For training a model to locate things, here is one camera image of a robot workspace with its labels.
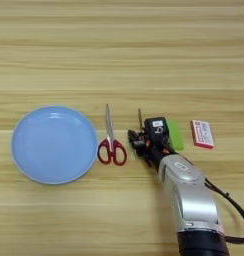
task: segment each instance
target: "green object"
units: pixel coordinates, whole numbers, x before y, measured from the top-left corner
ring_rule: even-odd
[[[182,151],[184,149],[182,134],[176,121],[167,120],[169,129],[170,143],[175,150]]]

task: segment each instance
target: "red and white box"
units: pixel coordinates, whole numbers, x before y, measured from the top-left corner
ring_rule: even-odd
[[[214,140],[208,122],[192,120],[191,129],[195,146],[208,149],[214,147]]]

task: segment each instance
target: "wooden table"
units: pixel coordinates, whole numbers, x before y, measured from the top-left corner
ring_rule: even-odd
[[[10,138],[24,114],[72,107],[101,139],[107,102],[125,167],[96,162],[64,186],[16,169]],[[244,206],[244,0],[0,0],[0,256],[178,255],[155,170],[127,143],[138,107],[177,120],[183,154]],[[192,119],[210,121],[214,150],[193,146]],[[226,233],[244,235],[217,202]]]

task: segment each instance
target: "blue plate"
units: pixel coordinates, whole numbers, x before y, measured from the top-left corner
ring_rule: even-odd
[[[91,168],[97,147],[95,129],[85,116],[64,107],[46,107],[19,122],[11,151],[18,168],[30,179],[62,184]]]

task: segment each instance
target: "plate rim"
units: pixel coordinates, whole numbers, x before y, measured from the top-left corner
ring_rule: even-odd
[[[40,181],[38,179],[35,179],[33,177],[31,177],[30,175],[27,175],[26,172],[20,167],[18,161],[16,160],[15,158],[15,154],[14,154],[14,140],[15,140],[15,135],[19,129],[19,126],[20,124],[26,120],[27,118],[29,118],[32,114],[36,113],[36,112],[39,112],[39,111],[42,111],[42,110],[46,110],[46,109],[52,109],[52,108],[58,108],[58,109],[63,109],[63,110],[67,110],[67,111],[71,111],[75,114],[77,114],[78,116],[84,118],[87,123],[89,124],[89,126],[91,127],[92,131],[93,131],[93,134],[94,134],[94,139],[96,141],[96,146],[95,146],[95,157],[93,157],[92,161],[91,161],[91,164],[89,164],[89,167],[86,168],[86,170],[84,170],[82,173],[80,173],[80,175],[78,175],[77,177],[73,178],[73,179],[69,179],[69,180],[66,180],[66,181],[63,181],[63,182],[43,182],[43,181]],[[96,159],[97,159],[97,151],[98,151],[98,136],[97,136],[97,132],[96,132],[96,129],[94,127],[94,125],[92,124],[92,122],[84,115],[82,114],[81,112],[77,111],[76,109],[73,109],[73,108],[69,108],[69,107],[64,107],[64,106],[61,106],[61,105],[51,105],[51,106],[45,106],[45,107],[39,107],[39,108],[36,108],[30,112],[28,112],[27,114],[25,114],[22,118],[19,119],[19,121],[16,123],[15,125],[15,128],[13,129],[13,133],[12,133],[12,136],[11,136],[11,141],[10,141],[10,153],[12,155],[12,159],[13,159],[13,162],[14,164],[16,165],[17,169],[25,176],[27,177],[28,179],[32,180],[32,181],[35,181],[37,182],[38,184],[43,184],[43,185],[63,185],[63,184],[67,184],[67,183],[70,183],[70,182],[73,182],[73,181],[76,181],[78,180],[80,177],[84,176],[91,168],[92,166],[94,165]]]

